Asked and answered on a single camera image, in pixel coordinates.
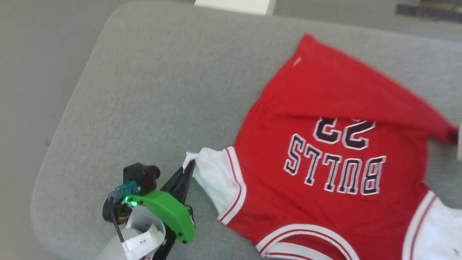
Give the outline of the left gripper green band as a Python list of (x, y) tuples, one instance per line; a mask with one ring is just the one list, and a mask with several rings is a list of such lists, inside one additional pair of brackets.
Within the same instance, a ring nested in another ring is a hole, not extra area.
[(196, 228), (191, 214), (185, 205), (191, 179), (195, 169), (195, 161), (182, 166), (161, 187), (148, 194), (129, 195), (126, 203), (129, 206), (144, 206), (157, 216), (183, 243), (191, 243)]

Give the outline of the red basketball jersey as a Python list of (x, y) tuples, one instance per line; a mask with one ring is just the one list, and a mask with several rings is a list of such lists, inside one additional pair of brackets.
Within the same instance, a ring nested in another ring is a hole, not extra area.
[(424, 184), (457, 128), (367, 65), (304, 35), (233, 145), (188, 152), (218, 220), (262, 257), (462, 260), (462, 210)]

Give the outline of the left gripper black motor cylinder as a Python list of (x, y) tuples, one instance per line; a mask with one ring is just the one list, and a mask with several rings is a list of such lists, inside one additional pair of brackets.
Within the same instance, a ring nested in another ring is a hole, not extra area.
[(112, 222), (111, 210), (114, 213), (118, 225), (125, 224), (132, 213), (132, 208), (125, 204), (124, 199), (113, 199), (112, 202), (106, 199), (102, 207), (102, 217), (104, 221)]

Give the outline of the large dark floor mat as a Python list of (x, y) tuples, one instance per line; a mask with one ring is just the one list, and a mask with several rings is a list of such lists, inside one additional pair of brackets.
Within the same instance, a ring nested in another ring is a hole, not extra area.
[(462, 24), (462, 0), (420, 0), (418, 16)]

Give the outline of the small dark floor mat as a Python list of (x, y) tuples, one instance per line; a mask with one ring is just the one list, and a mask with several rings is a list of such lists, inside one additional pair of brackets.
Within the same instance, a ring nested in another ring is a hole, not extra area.
[(420, 7), (419, 5), (398, 3), (395, 8), (395, 13), (401, 16), (417, 17), (420, 14)]

